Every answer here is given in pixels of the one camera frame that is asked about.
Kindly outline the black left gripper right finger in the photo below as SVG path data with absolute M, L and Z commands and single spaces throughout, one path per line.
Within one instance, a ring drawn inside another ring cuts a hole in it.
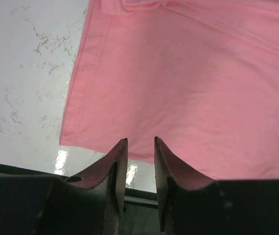
M 154 165 L 165 235 L 279 235 L 279 180 L 214 180 L 159 137 Z

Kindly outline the pink t shirt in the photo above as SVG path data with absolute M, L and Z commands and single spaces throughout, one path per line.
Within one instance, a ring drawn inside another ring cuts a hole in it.
M 92 0 L 60 144 L 279 178 L 279 0 Z

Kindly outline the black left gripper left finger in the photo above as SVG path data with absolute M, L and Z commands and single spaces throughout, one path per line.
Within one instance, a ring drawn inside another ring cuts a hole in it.
M 128 141 L 66 177 L 0 164 L 0 235 L 116 235 Z

